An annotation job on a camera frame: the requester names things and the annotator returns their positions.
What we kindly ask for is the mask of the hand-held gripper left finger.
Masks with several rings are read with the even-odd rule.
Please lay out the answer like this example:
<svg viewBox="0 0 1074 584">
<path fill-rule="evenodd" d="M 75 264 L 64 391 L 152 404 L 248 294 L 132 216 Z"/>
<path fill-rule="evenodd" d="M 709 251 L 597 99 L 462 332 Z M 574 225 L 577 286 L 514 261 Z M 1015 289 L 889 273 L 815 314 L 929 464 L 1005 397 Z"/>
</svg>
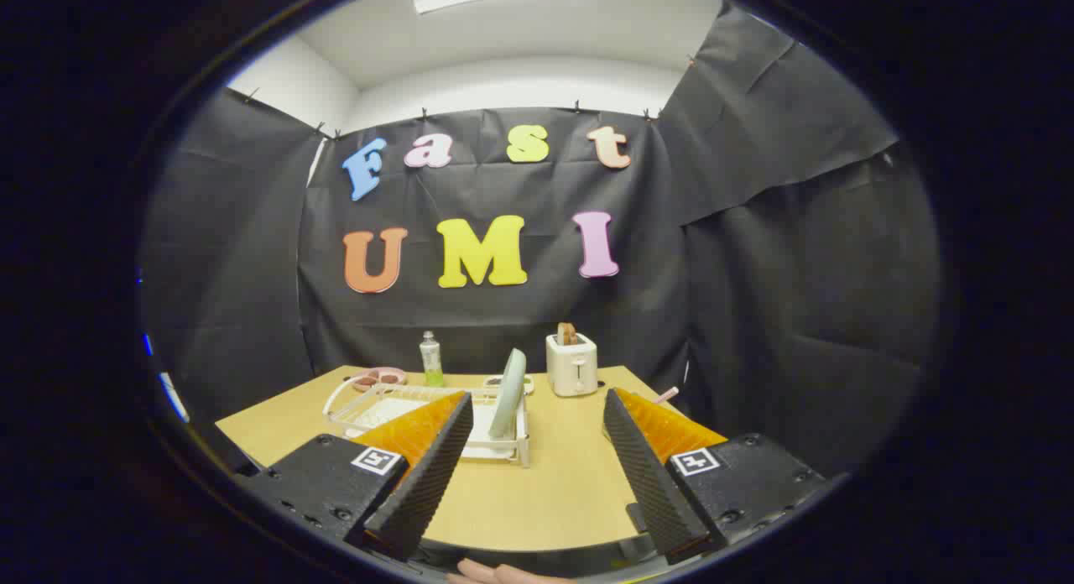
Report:
<svg viewBox="0 0 1074 584">
<path fill-rule="evenodd" d="M 315 534 L 406 561 L 440 507 L 471 427 L 471 394 L 454 390 L 353 439 L 315 435 L 244 485 Z"/>
</svg>

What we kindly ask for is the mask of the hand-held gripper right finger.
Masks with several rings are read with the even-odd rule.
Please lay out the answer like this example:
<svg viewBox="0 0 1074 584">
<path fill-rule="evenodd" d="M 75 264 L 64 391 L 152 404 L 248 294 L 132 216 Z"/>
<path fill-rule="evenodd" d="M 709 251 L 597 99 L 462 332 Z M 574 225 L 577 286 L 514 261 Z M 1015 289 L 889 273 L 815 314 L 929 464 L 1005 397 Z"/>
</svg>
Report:
<svg viewBox="0 0 1074 584">
<path fill-rule="evenodd" d="M 603 407 L 618 461 L 666 560 L 736 545 L 827 490 L 827 480 L 767 436 L 726 438 L 620 388 Z"/>
</svg>

